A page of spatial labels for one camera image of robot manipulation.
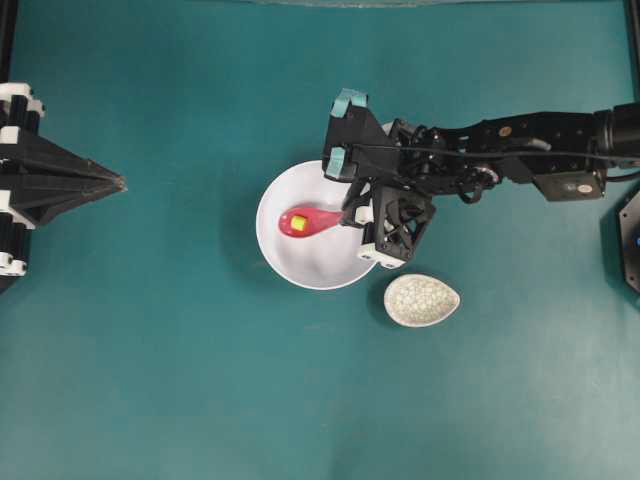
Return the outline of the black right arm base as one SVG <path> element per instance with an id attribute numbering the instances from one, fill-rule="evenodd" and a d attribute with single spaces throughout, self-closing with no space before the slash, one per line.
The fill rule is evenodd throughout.
<path id="1" fill-rule="evenodd" d="M 630 186 L 600 220 L 602 263 L 610 287 L 639 301 L 639 183 Z"/>

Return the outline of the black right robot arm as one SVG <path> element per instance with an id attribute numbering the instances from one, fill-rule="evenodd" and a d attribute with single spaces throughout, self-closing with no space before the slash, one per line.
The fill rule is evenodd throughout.
<path id="1" fill-rule="evenodd" d="M 595 113 L 538 112 L 445 129 L 397 119 L 383 127 L 368 97 L 345 89 L 332 105 L 323 150 L 327 179 L 374 183 L 476 203 L 503 180 L 532 184 L 549 202 L 602 197 L 638 177 L 639 106 Z"/>

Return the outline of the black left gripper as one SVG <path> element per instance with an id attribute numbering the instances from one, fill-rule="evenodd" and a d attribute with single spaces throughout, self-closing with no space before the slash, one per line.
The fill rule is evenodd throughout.
<path id="1" fill-rule="evenodd" d="M 124 191 L 123 177 L 36 134 L 43 103 L 27 83 L 1 85 L 1 291 L 28 270 L 36 224 Z M 19 180 L 27 167 L 103 180 Z"/>

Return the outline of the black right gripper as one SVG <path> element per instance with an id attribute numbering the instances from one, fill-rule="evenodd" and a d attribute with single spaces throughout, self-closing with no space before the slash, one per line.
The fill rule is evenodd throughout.
<path id="1" fill-rule="evenodd" d="M 367 104 L 367 93 L 349 88 L 334 100 L 322 156 L 327 179 L 356 181 L 398 174 L 400 151 Z"/>

